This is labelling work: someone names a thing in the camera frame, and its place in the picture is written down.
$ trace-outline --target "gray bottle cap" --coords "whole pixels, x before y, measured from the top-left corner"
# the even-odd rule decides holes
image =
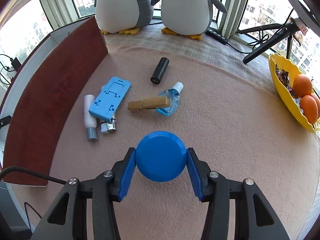
[[[87,128],[87,138],[89,142],[94,142],[98,139],[97,130],[94,127]]]

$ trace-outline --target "blue round lid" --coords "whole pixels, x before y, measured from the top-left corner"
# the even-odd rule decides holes
[[[136,149],[140,172],[153,181],[176,178],[187,164],[187,149],[173,133],[157,131],[145,136]]]

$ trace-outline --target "blue gripper pad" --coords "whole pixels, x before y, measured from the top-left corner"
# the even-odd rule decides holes
[[[133,176],[134,169],[136,167],[136,150],[132,152],[129,161],[127,163],[127,166],[124,169],[124,172],[122,174],[121,180],[120,180],[120,189],[118,193],[118,198],[120,201],[123,200],[123,198],[127,195],[131,179]]]
[[[118,109],[130,86],[129,81],[112,77],[89,107],[89,113],[103,121],[111,122],[112,115]]]
[[[199,201],[201,201],[204,197],[204,194],[202,192],[202,182],[189,148],[187,149],[187,169],[193,187],[193,191],[196,197],[198,197]]]

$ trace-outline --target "power strip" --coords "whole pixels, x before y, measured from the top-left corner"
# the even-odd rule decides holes
[[[205,34],[213,37],[214,39],[216,39],[217,41],[219,41],[223,45],[226,45],[229,41],[229,39],[226,39],[225,37],[223,37],[219,31],[217,31],[211,27],[208,28],[208,30],[205,32]]]

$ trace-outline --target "silver bolt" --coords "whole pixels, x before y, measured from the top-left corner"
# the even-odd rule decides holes
[[[69,181],[68,181],[68,183],[70,184],[70,185],[74,185],[74,184],[76,184],[77,183],[77,179],[76,178],[71,178],[71,179],[69,179]]]
[[[103,176],[106,177],[106,178],[110,178],[112,176],[112,174],[113,174],[112,171],[105,171],[103,173]]]
[[[211,171],[210,172],[210,177],[211,178],[217,178],[217,177],[219,177],[219,173],[217,173],[216,171]]]
[[[247,185],[253,185],[253,184],[254,184],[254,181],[253,181],[253,179],[245,179],[245,183],[246,183]]]

